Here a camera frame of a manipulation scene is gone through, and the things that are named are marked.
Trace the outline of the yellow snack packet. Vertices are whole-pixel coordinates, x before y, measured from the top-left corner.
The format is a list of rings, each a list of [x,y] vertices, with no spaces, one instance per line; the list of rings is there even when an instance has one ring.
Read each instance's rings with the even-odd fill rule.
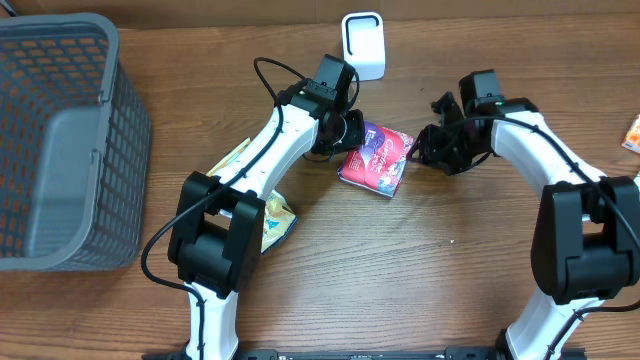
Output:
[[[251,139],[245,138],[233,150],[228,152],[216,163],[206,175],[214,176],[220,169],[230,165],[249,146]],[[286,199],[273,190],[265,203],[265,216],[261,243],[261,254],[264,255],[271,248],[283,241],[294,229],[298,218]]]

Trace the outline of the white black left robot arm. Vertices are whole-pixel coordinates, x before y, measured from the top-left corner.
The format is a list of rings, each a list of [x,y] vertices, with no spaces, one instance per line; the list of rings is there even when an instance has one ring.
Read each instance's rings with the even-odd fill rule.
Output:
[[[358,93],[356,69],[325,55],[313,77],[275,94],[270,119],[243,152],[211,176],[185,180],[168,246],[191,307],[184,358],[234,356],[238,294],[261,255],[266,200],[305,154],[332,157],[363,144]]]

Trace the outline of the red purple pantyliner pack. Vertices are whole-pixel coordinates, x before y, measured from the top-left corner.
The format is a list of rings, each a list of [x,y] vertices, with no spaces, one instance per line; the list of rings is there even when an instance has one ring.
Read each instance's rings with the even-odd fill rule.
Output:
[[[337,175],[344,182],[392,198],[402,182],[414,139],[371,122],[364,125],[364,144],[348,153]]]

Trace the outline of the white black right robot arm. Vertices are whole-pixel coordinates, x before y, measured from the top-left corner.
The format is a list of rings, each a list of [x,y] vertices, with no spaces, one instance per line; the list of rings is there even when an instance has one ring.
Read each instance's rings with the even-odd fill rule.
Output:
[[[609,300],[639,281],[639,189],[609,177],[569,149],[527,98],[506,98],[493,70],[458,83],[460,94],[432,102],[408,160],[462,174],[489,156],[507,160],[540,199],[530,261],[537,288],[503,329],[489,359],[582,359],[563,346],[590,314],[627,313]]]

